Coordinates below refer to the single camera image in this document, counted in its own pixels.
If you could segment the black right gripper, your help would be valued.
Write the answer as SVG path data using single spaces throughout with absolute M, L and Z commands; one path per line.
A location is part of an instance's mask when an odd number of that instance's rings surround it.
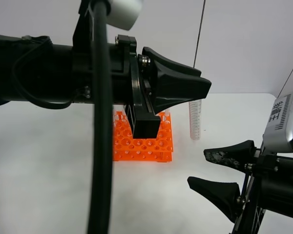
M 206 161 L 246 172 L 256 153 L 253 140 L 203 151 Z M 232 233 L 256 234 L 266 211 L 293 218 L 293 158 L 261 153 L 252 165 L 242 211 L 237 183 L 215 182 L 190 176 L 189 187 L 215 205 L 231 222 Z

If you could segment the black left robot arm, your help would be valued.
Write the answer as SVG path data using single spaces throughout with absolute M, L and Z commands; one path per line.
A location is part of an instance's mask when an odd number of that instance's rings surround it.
M 18 63 L 40 38 L 0 35 L 0 105 L 24 101 L 22 87 L 31 97 L 55 103 L 94 103 L 91 51 L 48 44 L 40 55 Z M 109 44 L 113 103 L 125 107 L 135 139 L 156 138 L 159 113 L 172 106 L 204 99 L 211 82 L 201 72 L 144 47 L 136 53 L 134 37 L 118 35 Z

